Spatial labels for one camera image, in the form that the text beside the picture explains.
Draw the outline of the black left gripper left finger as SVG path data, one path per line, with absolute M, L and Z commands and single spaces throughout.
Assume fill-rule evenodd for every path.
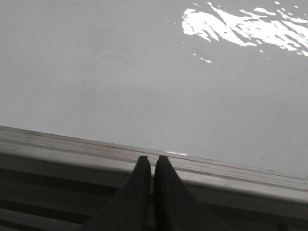
M 146 156 L 140 156 L 126 184 L 96 216 L 83 225 L 83 230 L 145 230 L 150 183 L 150 163 Z

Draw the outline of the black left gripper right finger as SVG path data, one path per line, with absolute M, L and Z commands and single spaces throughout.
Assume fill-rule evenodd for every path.
M 159 156 L 154 175 L 154 218 L 158 231 L 230 231 L 190 193 L 167 156 Z

